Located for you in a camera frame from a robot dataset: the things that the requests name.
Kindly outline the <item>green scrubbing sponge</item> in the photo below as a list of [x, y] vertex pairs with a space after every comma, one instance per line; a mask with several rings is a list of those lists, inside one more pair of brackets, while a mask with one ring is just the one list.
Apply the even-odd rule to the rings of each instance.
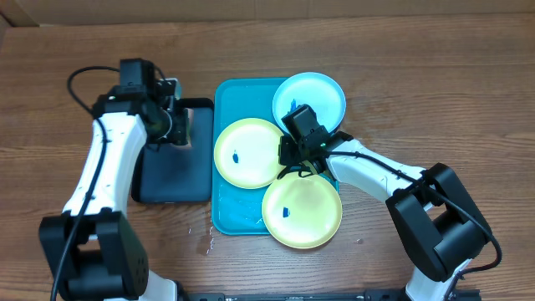
[[193, 128], [193, 117], [194, 117], [194, 111], [191, 108], [186, 108], [187, 114], [188, 114], [188, 124], [187, 124], [187, 136], [186, 141], [187, 144], [184, 145], [185, 147], [191, 147], [191, 132]]

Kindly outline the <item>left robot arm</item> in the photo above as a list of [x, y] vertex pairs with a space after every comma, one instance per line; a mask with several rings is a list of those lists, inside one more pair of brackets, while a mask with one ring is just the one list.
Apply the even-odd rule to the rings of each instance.
[[145, 59], [123, 59], [120, 82], [86, 111], [93, 138], [61, 214], [44, 217], [39, 240], [55, 300], [186, 300], [180, 283], [151, 271], [127, 220], [136, 163], [146, 145], [187, 145], [189, 112], [176, 79]]

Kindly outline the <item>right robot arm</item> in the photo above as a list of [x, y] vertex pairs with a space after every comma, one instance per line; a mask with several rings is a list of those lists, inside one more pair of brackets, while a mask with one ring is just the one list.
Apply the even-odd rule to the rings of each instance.
[[310, 105], [290, 110], [281, 122], [280, 173], [326, 175], [349, 184], [389, 211], [415, 270], [398, 300], [478, 300], [457, 289], [468, 273], [496, 267], [502, 251], [485, 217], [456, 173], [442, 163], [429, 169], [392, 161], [343, 131], [319, 124]]

